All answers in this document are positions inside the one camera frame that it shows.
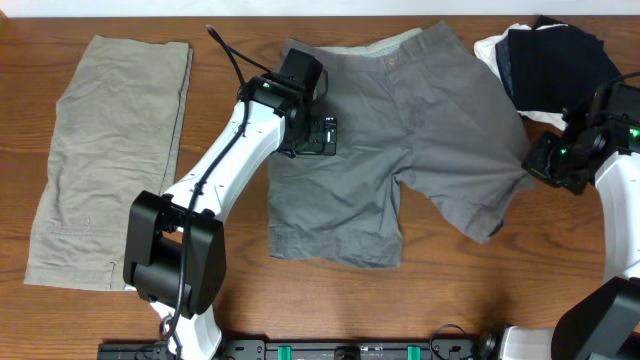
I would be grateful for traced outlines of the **grey shorts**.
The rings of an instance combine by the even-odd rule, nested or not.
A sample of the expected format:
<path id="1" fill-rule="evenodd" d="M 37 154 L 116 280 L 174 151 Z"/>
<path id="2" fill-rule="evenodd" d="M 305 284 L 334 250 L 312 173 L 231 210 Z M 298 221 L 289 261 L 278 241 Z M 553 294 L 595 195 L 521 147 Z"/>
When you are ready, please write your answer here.
<path id="1" fill-rule="evenodd" d="M 533 178 L 522 120 L 501 82 L 444 22 L 358 47 L 300 50 L 327 70 L 314 110 L 337 121 L 332 156 L 268 159 L 268 252 L 362 267 L 400 264 L 400 190 L 430 199 L 486 243 Z"/>

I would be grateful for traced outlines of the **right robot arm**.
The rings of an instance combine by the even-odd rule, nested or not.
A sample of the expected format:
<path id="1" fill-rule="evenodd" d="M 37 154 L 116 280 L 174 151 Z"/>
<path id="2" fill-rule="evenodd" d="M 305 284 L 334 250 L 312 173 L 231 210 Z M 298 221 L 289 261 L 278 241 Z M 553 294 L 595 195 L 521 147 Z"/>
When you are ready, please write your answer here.
<path id="1" fill-rule="evenodd" d="M 550 328 L 509 326 L 499 359 L 636 359 L 639 356 L 639 131 L 545 132 L 523 168 L 558 187 L 564 169 L 586 174 L 599 193 L 605 228 L 604 283 Z"/>

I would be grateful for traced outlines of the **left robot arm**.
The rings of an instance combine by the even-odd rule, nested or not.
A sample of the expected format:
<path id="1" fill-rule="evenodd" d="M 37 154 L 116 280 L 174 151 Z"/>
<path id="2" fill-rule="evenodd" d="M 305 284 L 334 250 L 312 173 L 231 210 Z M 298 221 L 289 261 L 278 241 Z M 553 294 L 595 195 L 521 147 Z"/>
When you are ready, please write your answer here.
<path id="1" fill-rule="evenodd" d="M 325 71 L 252 78 L 198 163 L 163 193 L 143 191 L 133 201 L 123 277 L 160 316 L 168 358 L 215 357 L 222 334 L 212 304 L 226 274 L 224 223 L 269 155 L 335 154 L 336 119 L 311 112 L 328 88 Z"/>

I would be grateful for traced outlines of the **black garment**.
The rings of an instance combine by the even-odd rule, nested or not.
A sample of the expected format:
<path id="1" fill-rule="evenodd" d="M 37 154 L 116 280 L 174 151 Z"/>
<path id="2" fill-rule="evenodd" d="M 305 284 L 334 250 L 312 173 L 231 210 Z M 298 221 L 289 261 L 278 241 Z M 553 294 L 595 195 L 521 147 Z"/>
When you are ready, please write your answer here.
<path id="1" fill-rule="evenodd" d="M 519 111 L 560 113 L 621 73 L 604 42 L 580 28 L 539 16 L 495 45 L 503 86 Z"/>

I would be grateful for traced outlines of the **white garment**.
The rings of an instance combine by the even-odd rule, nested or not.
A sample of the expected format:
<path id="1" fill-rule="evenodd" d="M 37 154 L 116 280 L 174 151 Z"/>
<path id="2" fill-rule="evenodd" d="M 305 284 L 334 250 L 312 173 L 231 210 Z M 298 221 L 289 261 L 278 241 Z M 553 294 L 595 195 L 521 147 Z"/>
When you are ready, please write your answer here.
<path id="1" fill-rule="evenodd" d="M 501 78 L 498 69 L 496 45 L 504 40 L 510 30 L 531 30 L 531 27 L 525 24 L 515 23 L 509 26 L 502 34 L 487 37 L 474 43 L 474 55 L 483 61 L 498 78 Z M 518 111 L 520 115 L 540 123 L 546 123 L 555 128 L 564 131 L 567 123 L 562 119 L 561 113 L 548 113 L 540 111 Z"/>

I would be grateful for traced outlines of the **khaki folded shorts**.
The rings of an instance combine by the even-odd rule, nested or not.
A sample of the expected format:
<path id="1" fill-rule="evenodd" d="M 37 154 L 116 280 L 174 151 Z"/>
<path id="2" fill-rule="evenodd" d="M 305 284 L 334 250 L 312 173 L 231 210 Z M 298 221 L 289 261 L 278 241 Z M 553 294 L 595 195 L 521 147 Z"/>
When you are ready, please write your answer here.
<path id="1" fill-rule="evenodd" d="M 129 209 L 175 181 L 193 50 L 95 36 L 56 103 L 28 285 L 122 291 Z"/>

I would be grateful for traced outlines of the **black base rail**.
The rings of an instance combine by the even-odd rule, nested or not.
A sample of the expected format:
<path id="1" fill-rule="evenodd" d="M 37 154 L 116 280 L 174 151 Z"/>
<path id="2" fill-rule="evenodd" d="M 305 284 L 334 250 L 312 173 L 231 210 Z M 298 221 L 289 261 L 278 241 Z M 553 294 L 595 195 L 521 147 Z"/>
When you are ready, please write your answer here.
<path id="1" fill-rule="evenodd" d="M 502 334 L 493 330 L 476 339 L 447 324 L 425 342 L 268 342 L 225 340 L 212 360 L 464 360 L 496 359 Z"/>

